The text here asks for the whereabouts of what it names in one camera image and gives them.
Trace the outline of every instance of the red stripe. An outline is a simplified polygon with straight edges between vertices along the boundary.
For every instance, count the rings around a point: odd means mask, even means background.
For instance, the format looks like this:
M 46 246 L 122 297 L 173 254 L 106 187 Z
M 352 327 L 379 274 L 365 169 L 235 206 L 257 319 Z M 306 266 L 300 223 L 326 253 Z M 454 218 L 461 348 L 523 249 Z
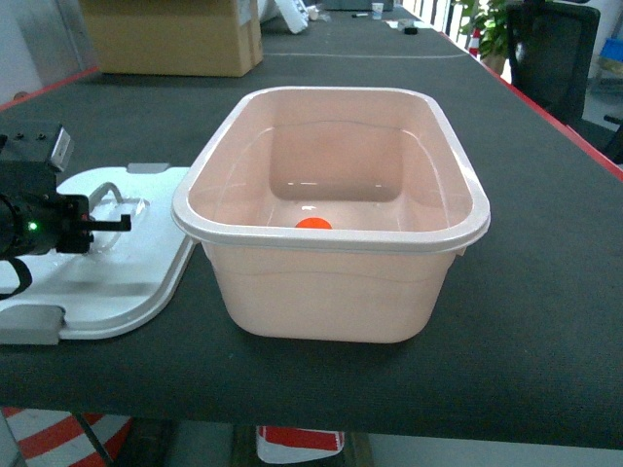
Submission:
M 69 465 L 69 467 L 106 467 L 106 464 L 101 456 L 97 452 L 94 452 L 93 454 L 89 454 L 84 459 L 74 462 Z
M 19 450 L 27 460 L 58 448 L 83 433 L 80 423 L 73 416 L 68 416 L 59 423 L 18 442 Z
M 83 413 L 82 416 L 85 418 L 89 425 L 95 425 L 98 421 L 100 421 L 103 417 L 103 413 Z
M 54 83 L 52 85 L 49 86 L 45 86 L 44 88 L 41 88 L 40 90 L 36 90 L 34 92 L 31 92 L 27 95 L 25 95 L 24 97 L 20 98 L 20 99 L 16 99 L 16 100 L 12 100 L 11 102 L 7 102 L 6 104 L 2 104 L 0 105 L 0 112 L 2 112 L 3 110 L 7 110 L 10 107 L 13 107 L 14 105 L 18 105 L 21 104 L 22 102 L 25 102 L 26 100 L 30 100 L 33 97 L 36 97 L 38 95 L 41 95 L 45 92 L 48 92 L 50 90 L 56 90 L 62 86 L 68 85 L 69 83 L 73 83 L 74 81 L 77 81 L 81 78 L 84 78 L 85 76 L 90 75 L 91 73 L 94 73 L 97 71 L 97 67 L 94 66 L 93 68 L 89 68 L 88 70 L 85 71 L 81 71 L 80 73 L 76 73 L 75 75 L 70 76 L 69 78 L 65 78 L 64 80 L 61 80 L 57 83 Z
M 619 168 L 619 166 L 604 156 L 601 152 L 595 149 L 588 141 L 582 138 L 577 132 L 572 130 L 566 125 L 561 124 L 558 120 L 548 114 L 540 105 L 534 102 L 532 99 L 523 94 L 520 90 L 515 88 L 513 85 L 504 81 L 497 73 L 492 71 L 487 65 L 483 63 L 483 66 L 489 73 L 491 73 L 494 77 L 497 78 L 498 81 L 503 83 L 508 89 L 510 89 L 515 95 L 517 95 L 520 99 L 522 99 L 529 107 L 533 109 L 538 115 L 540 115 L 543 119 L 545 119 L 551 126 L 557 129 L 560 133 L 566 136 L 575 146 L 580 148 L 586 154 L 588 154 L 596 163 L 605 168 L 608 172 L 618 178 L 623 182 L 623 170 Z
M 108 455 L 114 460 L 119 455 L 119 451 L 121 450 L 126 438 L 128 437 L 129 429 L 132 426 L 132 419 L 129 419 L 126 424 L 115 433 L 110 440 L 104 443 L 104 447 L 108 451 Z
M 18 409 L 17 407 L 3 407 L 2 408 L 2 414 L 5 416 L 5 418 L 9 418 L 13 415 L 17 415 L 20 412 L 23 412 L 24 409 Z
M 260 435 L 269 443 L 289 448 L 338 450 L 335 433 L 267 426 Z

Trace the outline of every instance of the office chair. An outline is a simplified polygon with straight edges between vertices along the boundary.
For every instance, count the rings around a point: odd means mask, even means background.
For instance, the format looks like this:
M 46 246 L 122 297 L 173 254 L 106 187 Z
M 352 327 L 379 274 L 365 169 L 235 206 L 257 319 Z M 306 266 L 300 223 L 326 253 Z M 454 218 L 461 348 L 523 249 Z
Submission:
M 615 163 L 623 163 L 623 130 L 582 120 L 599 10 L 528 0 L 507 4 L 512 84 Z

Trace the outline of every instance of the plastic basin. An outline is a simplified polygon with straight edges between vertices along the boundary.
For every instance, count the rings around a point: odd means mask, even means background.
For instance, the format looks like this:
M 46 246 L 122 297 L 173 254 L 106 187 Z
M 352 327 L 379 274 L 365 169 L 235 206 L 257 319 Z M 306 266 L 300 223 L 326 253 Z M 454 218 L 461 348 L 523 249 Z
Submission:
M 396 342 L 427 323 L 448 267 L 490 223 L 430 97 L 375 88 L 246 96 L 173 197 L 228 312 L 250 333 Z M 332 230 L 296 229 L 320 217 Z

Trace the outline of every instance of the white plastic base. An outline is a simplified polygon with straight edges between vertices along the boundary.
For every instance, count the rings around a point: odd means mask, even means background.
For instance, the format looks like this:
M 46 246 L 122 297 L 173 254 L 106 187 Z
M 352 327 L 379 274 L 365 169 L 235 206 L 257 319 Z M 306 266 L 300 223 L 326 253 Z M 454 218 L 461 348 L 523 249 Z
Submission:
M 173 191 L 187 171 L 175 167 L 160 173 L 129 173 L 124 167 L 105 167 L 61 184 L 60 193 L 88 196 L 103 183 L 114 183 L 123 202 L 117 203 L 109 193 L 92 217 L 117 221 L 121 214 L 130 214 L 131 231 L 94 232 L 86 255 L 53 251 L 21 257 L 33 283 L 0 302 L 0 316 L 15 305 L 59 306 L 64 310 L 59 336 L 66 340 L 111 338 L 153 318 L 170 300 L 194 246 L 170 215 Z M 17 285 L 11 268 L 0 263 L 0 290 Z

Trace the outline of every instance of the black table surface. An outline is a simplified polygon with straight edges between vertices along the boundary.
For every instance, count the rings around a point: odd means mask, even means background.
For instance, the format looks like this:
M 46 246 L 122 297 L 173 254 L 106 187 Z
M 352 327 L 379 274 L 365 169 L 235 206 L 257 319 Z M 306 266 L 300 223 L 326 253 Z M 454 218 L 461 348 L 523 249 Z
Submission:
M 397 344 L 269 339 L 237 327 L 196 248 L 172 300 L 103 341 L 0 347 L 0 405 L 623 448 L 623 184 L 449 40 L 331 12 L 264 26 L 243 78 L 98 73 L 0 118 L 63 122 L 67 174 L 188 166 L 247 93 L 417 90 L 441 105 L 490 199 L 424 330 Z

